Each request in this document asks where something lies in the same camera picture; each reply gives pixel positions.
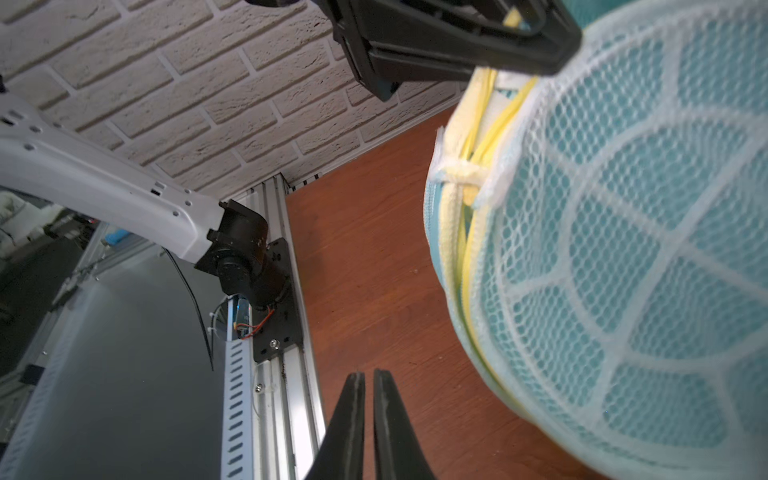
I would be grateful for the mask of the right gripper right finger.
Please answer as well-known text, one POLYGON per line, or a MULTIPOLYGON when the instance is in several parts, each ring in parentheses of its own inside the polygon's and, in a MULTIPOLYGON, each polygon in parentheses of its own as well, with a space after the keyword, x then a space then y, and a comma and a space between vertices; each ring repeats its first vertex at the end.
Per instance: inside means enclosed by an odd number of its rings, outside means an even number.
POLYGON ((435 480, 393 375, 376 369, 373 385, 376 478, 435 480))

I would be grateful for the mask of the teal mesh laundry bag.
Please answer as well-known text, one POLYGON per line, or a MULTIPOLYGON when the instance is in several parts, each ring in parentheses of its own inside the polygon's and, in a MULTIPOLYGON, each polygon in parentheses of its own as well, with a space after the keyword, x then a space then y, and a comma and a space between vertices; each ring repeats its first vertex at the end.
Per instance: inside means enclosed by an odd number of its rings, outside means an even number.
POLYGON ((557 74, 475 67, 424 198, 489 388, 614 479, 767 475, 767 5, 570 1, 557 74))

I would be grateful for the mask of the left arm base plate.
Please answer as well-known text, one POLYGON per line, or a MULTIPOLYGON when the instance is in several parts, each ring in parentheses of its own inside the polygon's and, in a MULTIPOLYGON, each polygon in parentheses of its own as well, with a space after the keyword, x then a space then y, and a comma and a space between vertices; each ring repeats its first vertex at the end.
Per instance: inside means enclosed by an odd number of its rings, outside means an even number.
POLYGON ((282 355, 291 346, 302 346, 304 332, 299 309, 298 280, 293 272, 291 249, 285 238, 271 242, 267 254, 272 265, 285 277, 281 294, 268 307, 253 308, 253 323, 259 325, 272 311, 272 315, 250 338, 253 360, 259 364, 282 355))

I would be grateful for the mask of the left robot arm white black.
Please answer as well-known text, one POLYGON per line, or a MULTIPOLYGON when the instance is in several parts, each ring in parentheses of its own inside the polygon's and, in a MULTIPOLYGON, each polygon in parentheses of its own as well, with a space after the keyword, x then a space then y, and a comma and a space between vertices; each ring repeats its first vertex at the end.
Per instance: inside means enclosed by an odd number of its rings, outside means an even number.
MULTIPOLYGON (((554 75, 582 32, 560 1, 323 1, 355 79, 386 100, 401 83, 465 80, 475 67, 554 75)), ((140 235, 255 306, 279 301, 266 220, 229 200, 171 186, 1 95, 1 183, 140 235)))

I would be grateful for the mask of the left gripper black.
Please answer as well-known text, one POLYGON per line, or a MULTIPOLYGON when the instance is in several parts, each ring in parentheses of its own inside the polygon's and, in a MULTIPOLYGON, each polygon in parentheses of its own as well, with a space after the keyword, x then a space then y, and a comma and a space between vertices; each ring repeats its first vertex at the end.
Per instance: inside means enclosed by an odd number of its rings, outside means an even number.
POLYGON ((475 68, 558 73, 582 30, 560 1, 320 1, 355 79, 390 99, 404 82, 462 81, 475 68))

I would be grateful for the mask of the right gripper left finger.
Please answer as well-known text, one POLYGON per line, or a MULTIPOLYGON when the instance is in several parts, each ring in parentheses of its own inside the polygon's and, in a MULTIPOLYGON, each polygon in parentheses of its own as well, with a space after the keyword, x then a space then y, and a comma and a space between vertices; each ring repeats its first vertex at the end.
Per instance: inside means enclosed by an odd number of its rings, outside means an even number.
POLYGON ((306 480, 363 478, 365 375, 347 376, 306 480))

